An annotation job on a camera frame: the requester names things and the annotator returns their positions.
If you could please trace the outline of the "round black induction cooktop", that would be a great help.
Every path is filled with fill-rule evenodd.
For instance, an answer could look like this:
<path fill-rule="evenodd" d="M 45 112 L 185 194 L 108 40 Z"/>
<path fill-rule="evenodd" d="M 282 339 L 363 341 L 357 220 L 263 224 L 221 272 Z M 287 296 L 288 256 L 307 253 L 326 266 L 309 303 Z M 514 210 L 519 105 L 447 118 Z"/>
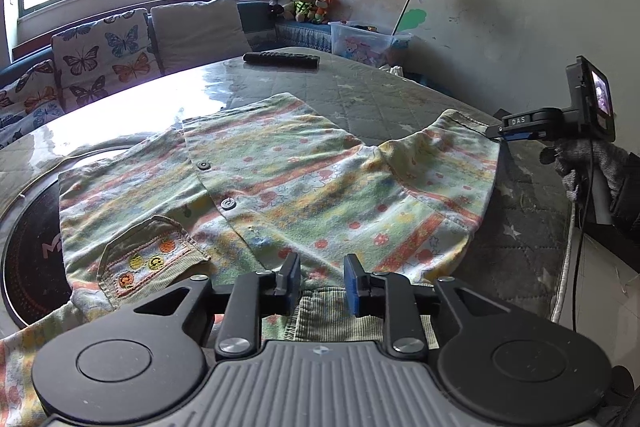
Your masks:
<path fill-rule="evenodd" d="M 1 213 L 1 335 L 12 335 L 65 305 L 72 290 L 63 265 L 58 175 L 112 158 L 119 143 L 67 157 L 37 174 Z"/>

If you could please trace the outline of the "grey quilted star tablecloth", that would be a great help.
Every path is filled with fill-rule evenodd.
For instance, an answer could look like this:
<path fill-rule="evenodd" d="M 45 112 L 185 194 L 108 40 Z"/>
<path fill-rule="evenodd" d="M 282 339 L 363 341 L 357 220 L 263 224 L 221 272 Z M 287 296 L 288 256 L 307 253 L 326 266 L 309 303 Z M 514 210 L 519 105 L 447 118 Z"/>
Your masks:
<path fill-rule="evenodd" d="M 319 72 L 241 60 L 182 72 L 96 102 L 29 139 L 65 150 L 61 232 L 42 254 L 70 295 L 4 338 L 3 358 L 204 273 L 303 265 L 292 317 L 271 339 L 375 338 L 347 314 L 342 259 L 414 283 L 455 275 L 549 320 L 566 286 L 570 217 L 534 143 L 486 139 L 482 118 L 375 69 L 325 58 Z"/>

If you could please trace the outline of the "upright butterfly print cushion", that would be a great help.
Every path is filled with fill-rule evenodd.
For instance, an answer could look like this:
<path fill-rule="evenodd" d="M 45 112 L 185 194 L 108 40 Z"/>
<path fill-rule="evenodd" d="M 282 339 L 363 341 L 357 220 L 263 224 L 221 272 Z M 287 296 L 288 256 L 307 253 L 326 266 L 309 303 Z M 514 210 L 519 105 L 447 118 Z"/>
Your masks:
<path fill-rule="evenodd" d="M 51 46 L 67 113 L 162 75 L 145 9 L 61 31 Z"/>

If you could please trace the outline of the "blue corner sofa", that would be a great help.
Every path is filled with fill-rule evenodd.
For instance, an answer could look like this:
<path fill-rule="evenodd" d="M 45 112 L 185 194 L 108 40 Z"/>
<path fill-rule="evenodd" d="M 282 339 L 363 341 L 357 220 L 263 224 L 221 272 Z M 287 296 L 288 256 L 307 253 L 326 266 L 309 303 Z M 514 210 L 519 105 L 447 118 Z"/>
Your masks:
<path fill-rule="evenodd" d="M 151 10 L 158 6 L 170 5 L 178 1 L 209 2 L 210 0 L 149 1 L 99 13 L 85 17 L 82 20 L 75 20 L 66 26 L 54 28 L 17 47 L 17 50 L 13 52 L 14 61 L 9 66 L 1 69 L 1 87 L 9 86 L 11 82 L 20 78 L 32 66 L 53 58 L 51 38 L 54 35 L 70 34 L 76 27 L 80 29 L 85 26 L 89 27 L 104 18 L 111 20 L 116 15 L 128 14 L 137 9 L 145 9 L 146 11 L 146 24 L 152 41 L 153 53 L 156 55 L 157 60 L 160 60 L 160 51 L 157 47 Z M 239 0 L 238 10 L 247 42 L 255 52 L 270 51 L 285 48 L 286 46 L 296 46 L 296 48 L 308 48 L 323 52 L 332 51 L 328 25 L 322 26 L 276 20 L 268 14 L 266 0 Z"/>

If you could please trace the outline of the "low butterfly print cushion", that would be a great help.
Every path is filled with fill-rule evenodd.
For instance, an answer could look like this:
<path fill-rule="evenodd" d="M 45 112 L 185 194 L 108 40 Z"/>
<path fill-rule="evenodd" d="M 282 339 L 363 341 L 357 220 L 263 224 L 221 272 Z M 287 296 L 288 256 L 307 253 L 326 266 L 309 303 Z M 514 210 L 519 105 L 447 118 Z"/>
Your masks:
<path fill-rule="evenodd" d="M 54 64 L 42 61 L 1 89 L 0 147 L 63 115 Z"/>

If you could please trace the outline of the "black remote control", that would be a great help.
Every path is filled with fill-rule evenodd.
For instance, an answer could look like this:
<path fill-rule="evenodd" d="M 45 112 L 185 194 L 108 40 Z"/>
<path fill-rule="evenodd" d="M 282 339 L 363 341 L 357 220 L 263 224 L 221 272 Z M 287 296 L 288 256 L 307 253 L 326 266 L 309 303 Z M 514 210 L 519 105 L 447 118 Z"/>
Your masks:
<path fill-rule="evenodd" d="M 310 54 L 264 51 L 247 52 L 243 55 L 243 61 L 254 66 L 316 70 L 320 64 L 320 57 Z"/>

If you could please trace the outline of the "brown bear plush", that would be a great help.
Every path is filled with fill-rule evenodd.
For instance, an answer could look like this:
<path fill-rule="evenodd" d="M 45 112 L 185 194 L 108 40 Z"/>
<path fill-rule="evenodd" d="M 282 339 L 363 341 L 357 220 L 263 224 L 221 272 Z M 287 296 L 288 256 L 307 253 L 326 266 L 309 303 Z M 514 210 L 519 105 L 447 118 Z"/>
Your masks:
<path fill-rule="evenodd" d="M 294 18 L 299 23 L 310 23 L 314 19 L 317 11 L 317 0 L 295 0 Z"/>

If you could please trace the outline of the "clear plastic storage box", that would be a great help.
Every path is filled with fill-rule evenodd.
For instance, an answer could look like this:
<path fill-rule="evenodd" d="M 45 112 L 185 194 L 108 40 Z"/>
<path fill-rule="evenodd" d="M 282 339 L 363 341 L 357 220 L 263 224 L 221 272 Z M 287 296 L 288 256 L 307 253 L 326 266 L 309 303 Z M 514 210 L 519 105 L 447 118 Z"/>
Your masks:
<path fill-rule="evenodd" d="M 370 31 L 358 27 L 355 22 L 329 22 L 329 26 L 331 51 L 334 55 L 374 68 L 405 64 L 411 34 L 392 35 L 384 27 L 379 27 L 378 31 Z"/>

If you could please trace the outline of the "floral children's pajama garment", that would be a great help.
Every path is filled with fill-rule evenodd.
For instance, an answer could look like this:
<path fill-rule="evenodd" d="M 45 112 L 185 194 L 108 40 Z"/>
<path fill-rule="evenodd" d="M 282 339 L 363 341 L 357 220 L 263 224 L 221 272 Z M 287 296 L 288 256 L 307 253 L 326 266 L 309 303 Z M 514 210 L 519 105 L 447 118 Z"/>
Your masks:
<path fill-rule="evenodd" d="M 500 145 L 448 109 L 370 146 L 288 93 L 190 118 L 125 154 L 63 172 L 62 307 L 1 343 L 1 421 L 44 413 L 32 363 L 48 341 L 191 275 L 230 284 L 299 255 L 302 298 L 267 339 L 373 340 L 346 307 L 343 260 L 427 283 L 456 269 L 482 223 Z"/>

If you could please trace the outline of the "plain beige cushion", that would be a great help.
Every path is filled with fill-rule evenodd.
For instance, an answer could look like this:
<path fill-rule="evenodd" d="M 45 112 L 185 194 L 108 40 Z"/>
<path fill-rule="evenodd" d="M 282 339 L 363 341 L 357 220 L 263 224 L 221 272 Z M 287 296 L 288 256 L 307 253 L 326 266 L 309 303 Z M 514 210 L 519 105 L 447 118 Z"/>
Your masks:
<path fill-rule="evenodd" d="M 252 50 L 242 28 L 238 0 L 154 6 L 151 18 L 166 75 Z"/>

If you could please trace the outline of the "orange fox plush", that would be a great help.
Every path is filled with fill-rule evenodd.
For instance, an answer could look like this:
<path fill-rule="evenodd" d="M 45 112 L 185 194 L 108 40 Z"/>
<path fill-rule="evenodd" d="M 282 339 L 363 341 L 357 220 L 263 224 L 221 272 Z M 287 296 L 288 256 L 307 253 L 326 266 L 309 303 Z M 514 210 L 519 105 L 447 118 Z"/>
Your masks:
<path fill-rule="evenodd" d="M 332 2 L 333 0 L 316 0 L 314 4 L 316 10 L 314 11 L 314 19 L 312 20 L 315 24 L 326 24 L 328 22 Z"/>

